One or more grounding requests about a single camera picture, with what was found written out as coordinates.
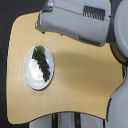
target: light wood tabletop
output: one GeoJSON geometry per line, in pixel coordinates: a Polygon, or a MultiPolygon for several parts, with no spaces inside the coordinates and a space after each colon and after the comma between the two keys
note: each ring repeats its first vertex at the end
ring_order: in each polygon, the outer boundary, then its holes
{"type": "Polygon", "coordinates": [[[99,48],[66,36],[35,29],[38,13],[13,24],[7,62],[7,116],[12,124],[61,111],[77,111],[105,118],[110,95],[122,82],[122,66],[109,45],[99,48]],[[51,83],[35,91],[25,81],[24,59],[36,44],[47,47],[55,63],[51,83]]]}

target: round plate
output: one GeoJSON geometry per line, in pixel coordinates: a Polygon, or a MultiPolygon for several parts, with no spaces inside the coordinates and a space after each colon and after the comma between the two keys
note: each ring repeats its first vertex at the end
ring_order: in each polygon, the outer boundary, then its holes
{"type": "Polygon", "coordinates": [[[30,87],[36,90],[41,90],[45,88],[46,86],[48,86],[48,84],[50,83],[52,79],[53,72],[54,72],[54,61],[53,61],[53,57],[50,51],[46,47],[44,47],[46,60],[47,60],[47,63],[49,64],[49,71],[50,71],[50,79],[47,82],[45,82],[43,79],[43,73],[39,69],[37,61],[32,59],[34,48],[35,46],[29,50],[29,52],[27,53],[25,57],[24,76],[25,76],[26,82],[28,83],[30,87]]]}

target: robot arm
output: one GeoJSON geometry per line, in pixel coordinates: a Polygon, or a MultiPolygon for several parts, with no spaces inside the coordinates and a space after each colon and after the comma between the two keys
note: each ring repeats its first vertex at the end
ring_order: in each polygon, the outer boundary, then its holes
{"type": "Polygon", "coordinates": [[[108,0],[48,0],[39,14],[36,28],[57,32],[75,40],[103,46],[111,16],[108,0]]]}

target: dark food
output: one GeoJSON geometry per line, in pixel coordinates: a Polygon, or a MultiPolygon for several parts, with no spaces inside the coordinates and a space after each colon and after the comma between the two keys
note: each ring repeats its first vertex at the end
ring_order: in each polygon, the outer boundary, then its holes
{"type": "Polygon", "coordinates": [[[50,78],[49,64],[47,63],[45,56],[45,49],[42,46],[35,47],[32,55],[32,59],[37,60],[40,70],[43,73],[44,81],[47,82],[50,78]]]}

